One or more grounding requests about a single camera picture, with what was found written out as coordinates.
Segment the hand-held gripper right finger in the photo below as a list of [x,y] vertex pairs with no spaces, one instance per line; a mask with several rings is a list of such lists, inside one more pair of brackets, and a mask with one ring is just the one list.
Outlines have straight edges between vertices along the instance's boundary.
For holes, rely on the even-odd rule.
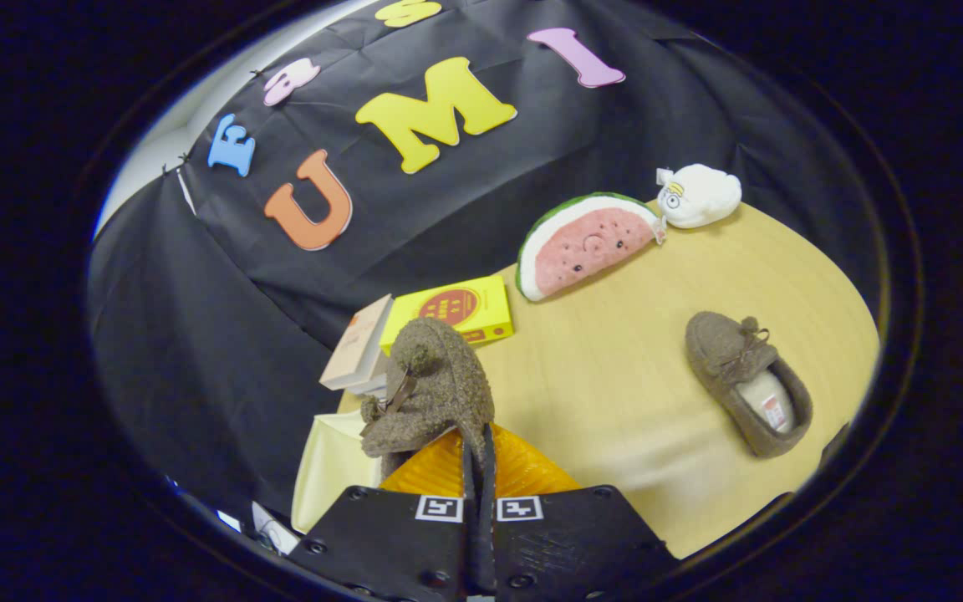
[[614,601],[679,567],[611,485],[500,497],[496,429],[485,430],[479,492],[479,589],[497,601]]

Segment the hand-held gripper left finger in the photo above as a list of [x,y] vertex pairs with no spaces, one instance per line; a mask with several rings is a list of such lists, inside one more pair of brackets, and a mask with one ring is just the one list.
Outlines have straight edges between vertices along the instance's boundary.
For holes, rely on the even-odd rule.
[[477,592],[475,472],[460,441],[457,496],[348,487],[289,555],[291,563],[385,601],[466,601]]

